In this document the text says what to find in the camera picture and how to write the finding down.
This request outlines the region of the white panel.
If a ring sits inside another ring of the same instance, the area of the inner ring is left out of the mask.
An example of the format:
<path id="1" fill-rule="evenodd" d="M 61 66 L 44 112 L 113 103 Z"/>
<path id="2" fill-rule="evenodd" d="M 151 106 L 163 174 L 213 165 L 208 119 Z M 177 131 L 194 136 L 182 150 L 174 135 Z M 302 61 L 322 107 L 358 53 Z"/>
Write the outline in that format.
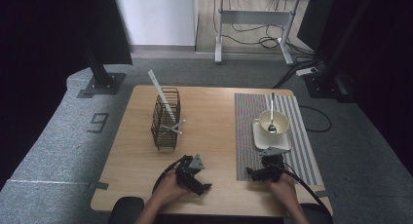
<path id="1" fill-rule="evenodd" d="M 198 0 L 117 0 L 131 46 L 196 45 Z"/>

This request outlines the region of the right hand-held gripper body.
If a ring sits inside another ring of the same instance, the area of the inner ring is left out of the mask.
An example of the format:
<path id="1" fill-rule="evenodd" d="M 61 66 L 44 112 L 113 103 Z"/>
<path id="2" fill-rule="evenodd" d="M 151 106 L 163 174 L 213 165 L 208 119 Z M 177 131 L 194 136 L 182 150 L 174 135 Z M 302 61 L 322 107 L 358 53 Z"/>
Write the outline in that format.
<path id="1" fill-rule="evenodd" d="M 274 147 L 268 147 L 260 153 L 260 156 L 263 168 L 260 172 L 259 179 L 270 179 L 277 182 L 284 171 L 282 151 Z"/>

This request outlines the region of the dark wire cutlery basket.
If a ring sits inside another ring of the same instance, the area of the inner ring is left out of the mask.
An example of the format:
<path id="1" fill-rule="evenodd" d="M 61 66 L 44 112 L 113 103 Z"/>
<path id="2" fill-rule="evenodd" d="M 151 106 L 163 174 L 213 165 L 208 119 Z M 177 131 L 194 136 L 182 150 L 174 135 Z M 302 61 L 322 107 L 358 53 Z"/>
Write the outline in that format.
<path id="1" fill-rule="evenodd" d="M 180 135 L 180 93 L 177 88 L 162 88 L 165 98 L 157 96 L 151 133 L 158 149 L 174 149 Z"/>

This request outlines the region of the person's right hand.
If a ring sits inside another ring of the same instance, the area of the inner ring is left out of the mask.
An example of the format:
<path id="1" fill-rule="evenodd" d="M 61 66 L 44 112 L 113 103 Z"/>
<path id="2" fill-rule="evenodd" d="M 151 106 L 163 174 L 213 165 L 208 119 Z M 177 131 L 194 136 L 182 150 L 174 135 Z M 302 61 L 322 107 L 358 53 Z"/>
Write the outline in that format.
<path id="1" fill-rule="evenodd" d="M 293 179 L 283 173 L 278 181 L 265 181 L 273 196 L 285 207 L 293 207 L 298 203 Z"/>

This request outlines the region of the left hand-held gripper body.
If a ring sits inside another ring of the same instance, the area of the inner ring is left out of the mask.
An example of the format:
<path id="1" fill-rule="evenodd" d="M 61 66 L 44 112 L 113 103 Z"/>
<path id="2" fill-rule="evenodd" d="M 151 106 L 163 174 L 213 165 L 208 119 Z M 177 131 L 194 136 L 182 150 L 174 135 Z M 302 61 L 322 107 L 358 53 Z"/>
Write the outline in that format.
<path id="1" fill-rule="evenodd" d="M 199 154 L 196 156 L 184 155 L 178 163 L 175 174 L 179 184 L 186 187 L 203 187 L 195 175 L 199 173 L 205 166 Z"/>

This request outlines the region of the black stand with base plate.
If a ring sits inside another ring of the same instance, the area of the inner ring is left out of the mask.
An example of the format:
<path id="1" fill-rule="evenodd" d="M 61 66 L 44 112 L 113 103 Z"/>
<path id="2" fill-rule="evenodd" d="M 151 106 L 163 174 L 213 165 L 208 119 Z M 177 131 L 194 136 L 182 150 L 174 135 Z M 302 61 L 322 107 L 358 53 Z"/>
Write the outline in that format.
<path id="1" fill-rule="evenodd" d="M 88 42 L 84 44 L 84 55 L 93 73 L 93 77 L 87 86 L 79 91 L 77 97 L 92 98 L 97 94 L 116 95 L 126 74 L 108 73 L 104 68 L 103 63 L 94 55 L 93 49 Z"/>

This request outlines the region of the metal spoon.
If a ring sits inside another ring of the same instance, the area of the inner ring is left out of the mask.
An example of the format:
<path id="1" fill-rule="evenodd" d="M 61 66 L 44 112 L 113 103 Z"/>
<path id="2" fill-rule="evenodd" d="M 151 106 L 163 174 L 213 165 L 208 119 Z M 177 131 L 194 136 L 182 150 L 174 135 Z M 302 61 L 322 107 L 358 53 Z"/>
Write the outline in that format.
<path id="1" fill-rule="evenodd" d="M 276 133 L 277 128 L 274 125 L 274 104 L 275 104 L 275 94 L 271 94 L 271 110 L 270 110 L 270 125 L 268 127 L 269 133 Z"/>

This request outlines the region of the grey striped placemat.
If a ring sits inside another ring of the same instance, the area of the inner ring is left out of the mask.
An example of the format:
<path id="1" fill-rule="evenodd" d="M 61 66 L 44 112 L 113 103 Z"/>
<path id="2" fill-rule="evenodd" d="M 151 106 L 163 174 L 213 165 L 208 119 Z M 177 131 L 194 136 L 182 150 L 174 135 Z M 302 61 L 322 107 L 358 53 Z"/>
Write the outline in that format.
<path id="1" fill-rule="evenodd" d="M 259 115 L 271 108 L 269 94 L 236 93 L 235 120 L 236 120 L 236 162 L 237 179 L 248 181 L 245 168 L 258 169 L 259 153 L 263 150 L 255 147 L 252 132 L 252 122 L 259 119 Z M 289 120 L 287 131 L 292 147 L 289 151 L 281 150 L 284 161 L 292 167 L 296 174 L 308 185 L 323 184 L 319 167 L 305 129 L 298 102 L 295 96 L 276 95 L 274 109 L 282 112 Z"/>

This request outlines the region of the white frame standing desk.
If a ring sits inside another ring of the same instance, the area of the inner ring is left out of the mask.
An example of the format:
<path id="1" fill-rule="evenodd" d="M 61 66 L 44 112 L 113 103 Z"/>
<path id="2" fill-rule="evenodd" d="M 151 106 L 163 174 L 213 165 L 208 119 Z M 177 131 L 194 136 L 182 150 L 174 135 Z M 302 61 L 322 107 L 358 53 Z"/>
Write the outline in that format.
<path id="1" fill-rule="evenodd" d="M 278 39 L 279 48 L 287 65 L 293 64 L 287 39 L 296 16 L 300 0 L 294 0 L 292 9 L 287 11 L 254 11 L 254 10 L 225 10 L 224 0 L 219 0 L 218 28 L 215 38 L 214 61 L 222 62 L 222 26 L 224 24 L 254 24 L 254 25 L 276 25 L 282 26 L 282 37 Z"/>

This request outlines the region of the person's left hand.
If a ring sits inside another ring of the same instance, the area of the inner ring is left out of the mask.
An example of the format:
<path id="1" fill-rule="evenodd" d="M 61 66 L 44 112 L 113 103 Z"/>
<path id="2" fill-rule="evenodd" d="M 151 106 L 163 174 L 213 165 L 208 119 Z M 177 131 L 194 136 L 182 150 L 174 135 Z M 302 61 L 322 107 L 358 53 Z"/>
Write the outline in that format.
<path id="1" fill-rule="evenodd" d="M 190 193 L 190 190 L 178 184 L 175 169 L 172 169 L 165 174 L 155 192 L 152 194 L 151 199 L 157 205 L 162 206 Z"/>

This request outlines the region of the white power strip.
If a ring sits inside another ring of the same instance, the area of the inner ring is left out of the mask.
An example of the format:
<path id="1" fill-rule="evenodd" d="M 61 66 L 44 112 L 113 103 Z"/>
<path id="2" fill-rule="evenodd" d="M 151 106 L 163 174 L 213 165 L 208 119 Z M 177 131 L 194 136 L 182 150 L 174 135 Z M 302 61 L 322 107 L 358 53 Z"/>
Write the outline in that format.
<path id="1" fill-rule="evenodd" d="M 315 67 L 303 68 L 296 71 L 297 76 L 304 76 L 317 73 L 318 70 Z"/>

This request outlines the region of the white square plate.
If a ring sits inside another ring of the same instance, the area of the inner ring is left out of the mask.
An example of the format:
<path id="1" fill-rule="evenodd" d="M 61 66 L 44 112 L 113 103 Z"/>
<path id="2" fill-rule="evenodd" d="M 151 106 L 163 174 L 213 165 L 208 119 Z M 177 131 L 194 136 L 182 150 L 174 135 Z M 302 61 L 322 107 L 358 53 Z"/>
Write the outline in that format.
<path id="1" fill-rule="evenodd" d="M 257 119 L 252 122 L 252 132 L 255 147 L 258 149 L 264 150 L 269 147 L 274 147 L 289 151 L 292 147 L 292 143 L 287 132 L 273 138 L 266 136 Z"/>

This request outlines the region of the black curtain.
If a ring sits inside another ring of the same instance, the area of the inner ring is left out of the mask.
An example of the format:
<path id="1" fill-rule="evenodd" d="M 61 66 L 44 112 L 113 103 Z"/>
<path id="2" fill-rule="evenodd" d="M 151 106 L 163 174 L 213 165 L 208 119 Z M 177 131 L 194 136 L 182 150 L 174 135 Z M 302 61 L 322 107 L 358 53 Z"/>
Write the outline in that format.
<path id="1" fill-rule="evenodd" d="M 0 0 L 0 189 L 94 61 L 131 63 L 117 0 Z"/>
<path id="2" fill-rule="evenodd" d="M 310 0 L 298 31 L 319 59 L 331 5 Z M 343 61 L 354 80 L 353 102 L 413 175 L 413 0 L 372 0 Z"/>

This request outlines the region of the cream bowl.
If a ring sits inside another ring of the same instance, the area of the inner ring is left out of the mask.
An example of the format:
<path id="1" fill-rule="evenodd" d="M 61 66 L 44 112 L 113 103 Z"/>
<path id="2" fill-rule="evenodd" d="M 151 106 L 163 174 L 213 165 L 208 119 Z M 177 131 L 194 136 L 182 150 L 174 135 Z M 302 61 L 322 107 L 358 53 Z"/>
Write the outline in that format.
<path id="1" fill-rule="evenodd" d="M 282 112 L 276 110 L 263 111 L 259 115 L 258 123 L 262 132 L 268 137 L 281 136 L 289 130 L 288 118 Z M 275 131 L 269 131 L 271 124 L 276 128 Z"/>

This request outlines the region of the black stand with block base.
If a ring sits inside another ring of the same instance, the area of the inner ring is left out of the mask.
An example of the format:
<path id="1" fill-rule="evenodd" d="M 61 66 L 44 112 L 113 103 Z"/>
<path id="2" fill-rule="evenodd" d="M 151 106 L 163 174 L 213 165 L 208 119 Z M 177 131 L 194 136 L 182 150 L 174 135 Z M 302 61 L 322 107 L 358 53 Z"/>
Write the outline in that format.
<path id="1" fill-rule="evenodd" d="M 344 103 L 354 101 L 354 80 L 345 70 L 343 59 L 371 1 L 332 0 L 326 29 L 321 36 L 321 49 L 318 51 L 323 69 L 316 74 L 304 76 L 310 97 L 334 98 Z"/>

